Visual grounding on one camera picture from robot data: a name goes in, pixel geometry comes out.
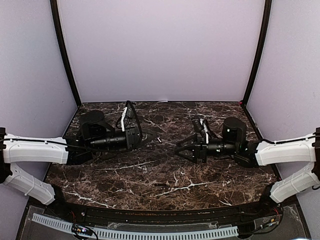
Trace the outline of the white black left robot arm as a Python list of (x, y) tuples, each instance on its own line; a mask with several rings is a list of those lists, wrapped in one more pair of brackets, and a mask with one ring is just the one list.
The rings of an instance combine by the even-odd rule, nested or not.
[(81, 165), (96, 153), (122, 154), (137, 150), (157, 138), (157, 133), (142, 129), (133, 108), (125, 107), (119, 127), (105, 120), (100, 110), (84, 113), (79, 118), (79, 131), (74, 138), (34, 138), (7, 134), (0, 129), (0, 182), (15, 188), (46, 206), (60, 218), (71, 213), (62, 190), (45, 183), (18, 166), (18, 162), (47, 162)]

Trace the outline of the key with black head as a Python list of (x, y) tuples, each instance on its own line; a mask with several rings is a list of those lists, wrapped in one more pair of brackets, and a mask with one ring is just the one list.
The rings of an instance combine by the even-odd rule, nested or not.
[(161, 188), (170, 188), (171, 187), (171, 185), (166, 184), (166, 183), (155, 183), (154, 186), (161, 187)]

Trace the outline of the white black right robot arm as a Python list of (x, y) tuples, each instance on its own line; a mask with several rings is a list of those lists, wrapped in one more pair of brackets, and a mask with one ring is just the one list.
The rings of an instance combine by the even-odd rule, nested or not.
[(255, 213), (266, 217), (275, 206), (310, 187), (320, 185), (320, 130), (300, 138), (281, 141), (247, 140), (247, 125), (236, 117), (223, 121), (221, 137), (209, 127), (208, 121), (191, 119), (194, 134), (179, 141), (174, 153), (193, 163), (205, 163), (208, 156), (231, 156), (240, 166), (258, 168), (278, 163), (306, 162), (291, 176), (267, 185), (255, 205)]

